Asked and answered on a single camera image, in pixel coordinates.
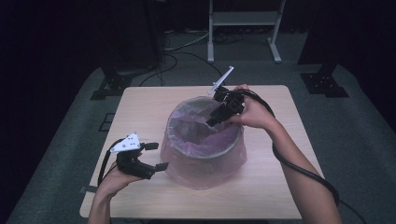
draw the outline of gray carpet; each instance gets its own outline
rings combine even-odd
[[[342,66],[336,68],[333,76],[345,88],[348,98],[326,98],[308,93],[300,73],[316,72],[318,66],[297,65],[305,34],[279,34],[276,44],[282,64],[273,62],[265,42],[267,36],[234,36],[243,38],[235,43],[215,45],[213,65],[221,73],[226,72],[228,66],[234,66],[226,80],[227,85],[286,85],[322,171],[338,188],[341,199],[357,209],[367,223],[396,223],[395,132],[361,91],[356,78]],[[167,37],[167,44],[168,47],[177,46],[196,37],[172,34]],[[194,45],[176,52],[181,51],[206,57],[206,45]],[[169,54],[177,58],[176,67],[148,79],[143,86],[211,85],[219,78],[214,68],[190,54]],[[161,70],[171,67],[174,62],[174,58],[165,56]],[[134,78],[131,85],[139,86],[152,74]],[[90,100],[103,78],[98,68],[81,88],[7,223],[87,222],[79,215],[84,197],[79,190],[89,184],[106,140],[106,133],[98,132],[100,124],[106,113],[116,112],[120,101],[120,96]],[[340,205],[339,210],[345,223],[360,223],[345,206]],[[146,222],[148,220],[113,219],[113,223]],[[269,220],[269,223],[302,221]]]

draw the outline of person's left hand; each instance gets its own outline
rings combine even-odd
[[[126,175],[119,170],[117,163],[113,162],[110,172],[100,184],[96,194],[114,197],[120,190],[127,187],[130,183],[141,180],[142,178],[134,175]]]

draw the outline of hand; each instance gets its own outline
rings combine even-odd
[[[119,170],[117,163],[113,162],[110,171],[100,184],[96,194],[114,197],[120,190],[127,187],[130,183],[141,180],[142,178],[134,175],[126,175]]]
[[[236,90],[248,90],[248,85],[235,87]],[[230,117],[230,122],[237,122],[252,128],[268,129],[276,119],[259,102],[244,96],[245,109],[242,114]]]

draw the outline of translucent pink plastic bag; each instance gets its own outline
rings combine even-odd
[[[242,125],[206,124],[218,106],[208,97],[197,97],[178,105],[169,117],[161,159],[169,162],[166,173],[180,185],[213,188],[247,161]]]

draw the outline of white metal stand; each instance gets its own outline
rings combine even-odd
[[[267,39],[270,50],[276,63],[281,63],[279,52],[276,48],[276,36],[282,20],[283,9],[286,0],[282,0],[278,11],[256,11],[256,12],[214,12],[213,0],[209,0],[209,40],[207,42],[207,60],[215,61],[213,51],[213,26],[228,25],[274,25],[272,37]]]

